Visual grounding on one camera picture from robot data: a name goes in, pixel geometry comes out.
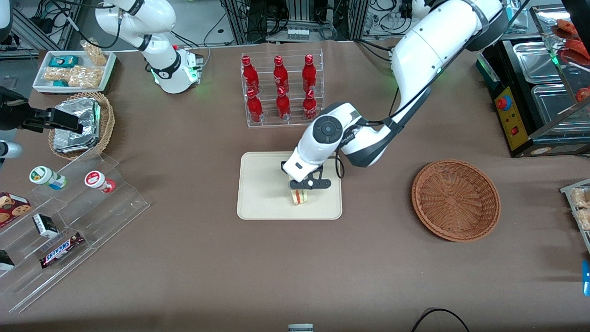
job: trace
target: red emergency stop button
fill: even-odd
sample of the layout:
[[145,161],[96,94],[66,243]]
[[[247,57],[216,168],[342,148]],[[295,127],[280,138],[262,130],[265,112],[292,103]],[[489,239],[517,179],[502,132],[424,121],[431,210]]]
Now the red emergency stop button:
[[501,110],[509,110],[512,106],[512,100],[508,96],[503,96],[496,101],[496,107]]

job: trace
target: red coca-cola bottle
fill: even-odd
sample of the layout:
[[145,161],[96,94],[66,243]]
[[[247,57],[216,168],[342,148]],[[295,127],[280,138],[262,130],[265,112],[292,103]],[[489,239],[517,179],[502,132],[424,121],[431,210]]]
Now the red coca-cola bottle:
[[285,88],[279,87],[277,94],[278,117],[283,121],[287,121],[291,118],[291,102],[289,102]]
[[282,87],[285,93],[289,93],[289,77],[287,76],[287,69],[283,65],[283,58],[281,56],[274,57],[274,82],[277,89]]
[[317,114],[317,102],[314,98],[313,90],[308,90],[303,101],[303,116],[305,120],[313,120]]
[[258,79],[258,72],[252,66],[249,56],[242,57],[242,64],[244,65],[244,78],[246,79],[246,86],[248,89],[253,89],[254,93],[260,93],[260,80]]
[[256,123],[260,123],[260,122],[264,121],[264,113],[262,111],[262,103],[260,102],[260,99],[258,99],[258,97],[256,96],[254,89],[248,89],[248,92],[246,93],[246,95],[248,96],[248,102],[246,103],[246,105],[248,105],[248,111],[250,112],[250,119],[252,119],[252,121],[254,121]]
[[305,66],[303,66],[303,92],[316,90],[316,67],[313,65],[313,55],[305,56]]

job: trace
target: blue package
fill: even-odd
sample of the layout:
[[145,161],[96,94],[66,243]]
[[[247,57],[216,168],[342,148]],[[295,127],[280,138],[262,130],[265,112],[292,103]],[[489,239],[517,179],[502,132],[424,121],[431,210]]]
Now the blue package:
[[78,57],[77,56],[53,57],[49,61],[50,67],[59,67],[59,68],[72,68],[77,64],[78,64]]

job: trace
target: empty wicker basket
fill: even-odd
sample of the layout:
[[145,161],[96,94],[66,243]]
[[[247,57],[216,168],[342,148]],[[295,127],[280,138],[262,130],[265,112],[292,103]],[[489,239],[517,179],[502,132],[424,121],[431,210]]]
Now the empty wicker basket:
[[455,242],[479,240],[500,218],[500,197],[491,180],[460,160],[424,167],[412,185],[418,218],[436,235]]
[[[94,98],[100,104],[100,141],[99,143],[93,148],[98,152],[103,152],[106,149],[107,145],[109,144],[111,135],[113,134],[113,127],[114,127],[114,113],[111,104],[107,97],[105,97],[100,92],[82,92],[69,97],[68,100],[78,99],[78,98]],[[53,139],[55,138],[55,130],[51,129],[49,131],[49,149],[58,157],[65,158],[68,160],[74,160],[79,155],[84,153],[85,151],[76,151],[76,152],[69,152],[66,154],[62,154],[57,152],[53,147]]]

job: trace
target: table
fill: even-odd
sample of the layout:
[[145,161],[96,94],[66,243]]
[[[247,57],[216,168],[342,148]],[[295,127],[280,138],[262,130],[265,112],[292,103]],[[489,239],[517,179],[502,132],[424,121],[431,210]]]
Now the table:
[[[381,119],[395,93],[389,64],[355,43],[213,49],[203,82],[167,95],[139,53],[120,53],[116,124],[106,151],[152,206],[22,314],[8,331],[409,331],[429,307],[455,311],[473,331],[582,331],[582,238],[559,188],[588,178],[576,156],[510,158],[491,100],[465,52],[368,169],[347,161],[343,214],[333,221],[245,221],[236,214],[240,158],[290,151],[304,128],[248,129],[242,52],[322,47],[326,104],[348,101]],[[44,108],[64,96],[33,93]],[[30,169],[59,169],[47,134],[19,132],[23,156],[5,164],[2,189],[27,193]],[[410,187],[427,163],[456,158],[494,181],[498,226],[451,243],[416,217]],[[459,331],[450,315],[419,331]]]

